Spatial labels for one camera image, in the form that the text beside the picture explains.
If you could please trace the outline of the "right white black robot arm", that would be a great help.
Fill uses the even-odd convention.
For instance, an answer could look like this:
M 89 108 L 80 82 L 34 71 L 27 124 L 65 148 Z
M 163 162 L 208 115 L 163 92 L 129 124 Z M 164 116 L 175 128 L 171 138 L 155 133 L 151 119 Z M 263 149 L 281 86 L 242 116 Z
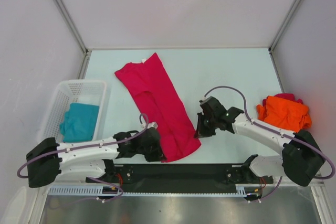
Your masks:
M 216 130 L 248 137 L 276 152 L 275 156 L 252 155 L 242 169 L 243 179 L 254 183 L 263 176 L 286 176 L 295 184 L 307 187 L 326 159 L 315 139 L 306 130 L 279 129 L 250 118 L 236 107 L 226 109 L 215 97 L 199 102 L 196 138 L 211 137 Z

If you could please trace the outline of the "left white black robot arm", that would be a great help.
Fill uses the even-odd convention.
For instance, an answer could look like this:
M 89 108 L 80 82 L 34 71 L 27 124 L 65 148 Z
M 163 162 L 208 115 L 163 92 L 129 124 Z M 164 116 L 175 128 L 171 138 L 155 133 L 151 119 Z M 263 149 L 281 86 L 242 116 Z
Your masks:
M 58 143 L 49 137 L 26 155 L 28 185 L 39 188 L 53 182 L 90 183 L 94 178 L 110 182 L 116 175 L 113 161 L 137 154 L 147 162 L 166 159 L 155 128 L 119 132 L 103 140 L 81 143 Z

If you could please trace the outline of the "white plastic laundry basket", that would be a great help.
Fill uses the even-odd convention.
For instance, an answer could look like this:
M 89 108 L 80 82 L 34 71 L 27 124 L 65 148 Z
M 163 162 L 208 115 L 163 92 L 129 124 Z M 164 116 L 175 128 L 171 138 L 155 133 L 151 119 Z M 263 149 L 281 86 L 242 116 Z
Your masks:
M 63 141 L 59 125 L 64 121 L 64 114 L 72 103 L 96 105 L 99 107 L 97 121 L 92 139 L 98 137 L 99 124 L 104 109 L 107 83 L 102 80 L 68 80 L 60 82 L 54 91 L 44 116 L 39 138 L 44 140 L 54 137 L 57 143 Z

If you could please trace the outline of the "magenta t shirt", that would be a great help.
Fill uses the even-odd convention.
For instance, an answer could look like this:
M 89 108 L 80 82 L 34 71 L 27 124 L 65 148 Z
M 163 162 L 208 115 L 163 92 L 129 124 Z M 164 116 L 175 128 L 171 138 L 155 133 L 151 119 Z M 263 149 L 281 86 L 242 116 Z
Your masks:
M 201 142 L 185 107 L 156 53 L 142 63 L 127 63 L 115 76 L 127 88 L 141 113 L 158 124 L 160 145 L 167 162 L 194 153 Z

